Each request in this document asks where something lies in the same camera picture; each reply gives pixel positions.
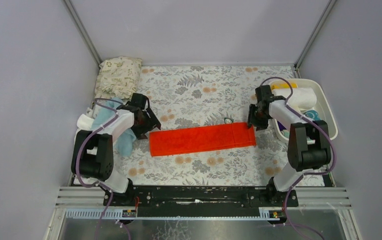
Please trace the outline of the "orange red towel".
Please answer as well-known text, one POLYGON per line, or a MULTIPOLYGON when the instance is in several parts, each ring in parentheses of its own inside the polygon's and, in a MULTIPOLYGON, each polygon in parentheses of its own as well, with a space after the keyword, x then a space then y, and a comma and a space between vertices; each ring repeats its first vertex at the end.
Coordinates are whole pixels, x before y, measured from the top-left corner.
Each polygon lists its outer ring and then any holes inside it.
POLYGON ((152 132, 149 149, 153 157, 191 154, 256 146, 254 129, 245 122, 152 132))

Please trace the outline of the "teal bunny pattern towel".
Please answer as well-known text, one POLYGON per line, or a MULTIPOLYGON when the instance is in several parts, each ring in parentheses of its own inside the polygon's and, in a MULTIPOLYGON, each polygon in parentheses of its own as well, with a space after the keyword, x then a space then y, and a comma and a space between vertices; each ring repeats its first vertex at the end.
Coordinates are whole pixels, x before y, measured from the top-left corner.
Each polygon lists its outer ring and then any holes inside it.
POLYGON ((321 120, 321 118, 319 116, 319 113, 316 110, 313 110, 313 109, 305 111, 304 115, 307 118, 312 119, 313 121, 320 121, 321 120))

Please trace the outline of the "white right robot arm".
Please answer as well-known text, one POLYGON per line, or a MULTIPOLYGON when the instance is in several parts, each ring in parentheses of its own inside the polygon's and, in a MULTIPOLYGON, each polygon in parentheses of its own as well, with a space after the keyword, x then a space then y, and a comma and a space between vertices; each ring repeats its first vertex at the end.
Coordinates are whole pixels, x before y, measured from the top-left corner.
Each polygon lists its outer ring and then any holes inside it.
POLYGON ((249 107, 247 126, 265 130, 269 120, 277 120, 289 131, 288 163, 273 177, 268 186, 276 192, 292 189, 306 174, 316 174, 317 169, 332 159, 328 125, 323 120, 313 121, 288 105, 287 98, 273 95, 268 85, 255 89, 256 104, 249 107))

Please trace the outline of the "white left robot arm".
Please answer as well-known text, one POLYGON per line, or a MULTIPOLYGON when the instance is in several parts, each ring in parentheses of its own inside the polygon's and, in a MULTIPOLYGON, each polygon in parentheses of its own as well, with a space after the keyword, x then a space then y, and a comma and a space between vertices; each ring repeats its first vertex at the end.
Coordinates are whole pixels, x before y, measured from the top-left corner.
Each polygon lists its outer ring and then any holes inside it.
POLYGON ((161 123, 150 107, 149 97, 140 93, 133 93, 127 102, 95 98, 94 104, 109 117, 95 129, 77 133, 71 171, 86 188, 101 187, 110 193, 124 194, 132 181, 114 168, 114 143, 126 131, 131 131, 136 139, 146 139, 148 132, 161 129, 161 123))

